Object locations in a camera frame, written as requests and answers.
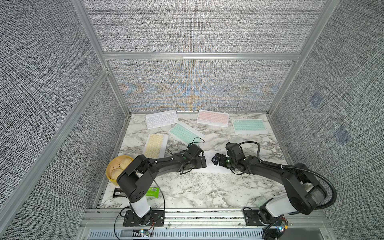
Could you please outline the white keyboard white keys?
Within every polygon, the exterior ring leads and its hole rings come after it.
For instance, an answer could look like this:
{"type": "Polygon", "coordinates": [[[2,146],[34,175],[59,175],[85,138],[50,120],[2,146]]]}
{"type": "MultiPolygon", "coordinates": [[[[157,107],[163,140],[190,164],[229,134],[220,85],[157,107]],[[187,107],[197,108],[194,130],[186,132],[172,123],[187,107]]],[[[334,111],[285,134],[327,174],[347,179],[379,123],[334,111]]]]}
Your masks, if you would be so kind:
{"type": "Polygon", "coordinates": [[[229,169],[226,169],[219,165],[214,165],[214,163],[212,162],[212,158],[215,156],[215,154],[216,152],[214,151],[204,152],[207,166],[201,169],[193,169],[192,172],[208,174],[231,174],[232,172],[229,169]]]}

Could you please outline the yellow key keyboard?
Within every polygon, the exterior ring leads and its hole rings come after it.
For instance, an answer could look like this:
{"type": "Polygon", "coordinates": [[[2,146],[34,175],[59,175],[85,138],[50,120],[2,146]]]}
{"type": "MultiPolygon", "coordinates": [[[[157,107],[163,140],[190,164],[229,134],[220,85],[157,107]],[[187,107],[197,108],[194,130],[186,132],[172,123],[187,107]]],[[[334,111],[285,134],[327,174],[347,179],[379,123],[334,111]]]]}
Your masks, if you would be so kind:
{"type": "Polygon", "coordinates": [[[168,135],[149,134],[143,155],[149,159],[160,159],[165,156],[168,135]]]}

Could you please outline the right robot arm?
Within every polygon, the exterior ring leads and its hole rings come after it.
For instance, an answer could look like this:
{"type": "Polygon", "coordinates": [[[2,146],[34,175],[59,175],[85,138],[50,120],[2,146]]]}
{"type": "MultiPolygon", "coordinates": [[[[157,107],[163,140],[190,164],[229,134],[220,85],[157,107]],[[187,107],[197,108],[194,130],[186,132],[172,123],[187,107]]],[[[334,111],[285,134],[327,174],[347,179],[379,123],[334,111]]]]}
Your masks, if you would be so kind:
{"type": "Polygon", "coordinates": [[[236,161],[234,157],[215,154],[212,162],[231,171],[240,171],[248,175],[262,176],[282,184],[286,194],[272,198],[264,203],[259,210],[259,218],[263,224],[271,224],[278,217],[298,212],[309,215],[320,208],[327,198],[327,191],[319,182],[315,172],[305,165],[279,165],[248,156],[236,161]]]}

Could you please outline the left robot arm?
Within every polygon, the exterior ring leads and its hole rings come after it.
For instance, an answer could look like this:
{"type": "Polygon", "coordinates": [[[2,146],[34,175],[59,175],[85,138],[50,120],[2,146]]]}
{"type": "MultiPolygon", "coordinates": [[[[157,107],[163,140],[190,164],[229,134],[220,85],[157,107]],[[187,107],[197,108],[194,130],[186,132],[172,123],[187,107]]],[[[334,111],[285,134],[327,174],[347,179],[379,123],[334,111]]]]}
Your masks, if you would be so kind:
{"type": "Polygon", "coordinates": [[[145,155],[139,155],[118,176],[117,184],[129,199],[132,211],[138,218],[145,219],[150,216],[151,211],[146,193],[156,177],[173,172],[186,174],[206,167],[205,156],[194,156],[187,152],[161,159],[149,159],[145,155]]]}

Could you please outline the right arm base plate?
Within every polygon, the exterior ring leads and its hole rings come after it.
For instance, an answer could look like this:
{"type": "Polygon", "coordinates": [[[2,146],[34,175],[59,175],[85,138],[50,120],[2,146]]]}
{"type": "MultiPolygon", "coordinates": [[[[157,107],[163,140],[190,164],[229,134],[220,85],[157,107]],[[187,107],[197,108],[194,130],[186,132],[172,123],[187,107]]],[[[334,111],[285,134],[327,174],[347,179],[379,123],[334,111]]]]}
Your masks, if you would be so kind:
{"type": "Polygon", "coordinates": [[[244,220],[247,227],[267,226],[259,216],[259,209],[243,208],[244,220]]]}

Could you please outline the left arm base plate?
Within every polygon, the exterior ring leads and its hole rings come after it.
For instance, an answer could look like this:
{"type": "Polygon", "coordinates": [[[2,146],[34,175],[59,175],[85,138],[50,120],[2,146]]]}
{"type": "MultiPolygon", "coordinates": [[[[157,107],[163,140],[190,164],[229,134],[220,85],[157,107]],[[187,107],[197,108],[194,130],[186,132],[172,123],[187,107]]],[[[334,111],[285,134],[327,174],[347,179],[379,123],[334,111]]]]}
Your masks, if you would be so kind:
{"type": "Polygon", "coordinates": [[[129,210],[126,211],[124,216],[124,227],[162,227],[165,220],[164,210],[150,210],[142,218],[139,218],[136,213],[129,210]]]}

